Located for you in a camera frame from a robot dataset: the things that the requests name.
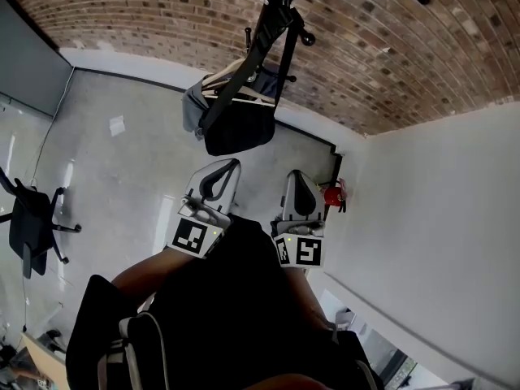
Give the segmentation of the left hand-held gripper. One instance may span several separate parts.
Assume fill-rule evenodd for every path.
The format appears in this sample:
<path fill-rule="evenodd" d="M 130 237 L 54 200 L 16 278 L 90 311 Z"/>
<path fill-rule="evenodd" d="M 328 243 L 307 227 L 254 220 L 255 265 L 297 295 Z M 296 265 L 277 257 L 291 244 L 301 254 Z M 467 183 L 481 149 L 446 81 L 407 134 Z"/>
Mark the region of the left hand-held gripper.
<path fill-rule="evenodd" d="M 232 221 L 229 213 L 241 177 L 241 162 L 229 158 L 196 171 L 177 211 L 171 212 L 165 246 L 205 259 L 223 238 Z M 219 211 L 201 201 L 219 201 Z"/>

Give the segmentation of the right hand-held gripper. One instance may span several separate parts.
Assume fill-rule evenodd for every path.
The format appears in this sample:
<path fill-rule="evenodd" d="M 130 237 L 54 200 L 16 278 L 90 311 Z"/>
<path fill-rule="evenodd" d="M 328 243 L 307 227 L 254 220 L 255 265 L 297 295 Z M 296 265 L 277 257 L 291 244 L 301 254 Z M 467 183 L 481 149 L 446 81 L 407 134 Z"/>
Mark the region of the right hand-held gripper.
<path fill-rule="evenodd" d="M 325 260 L 325 203 L 316 183 L 305 173 L 292 170 L 285 180 L 282 220 L 299 215 L 314 221 L 274 221 L 272 239 L 282 267 L 321 267 Z"/>

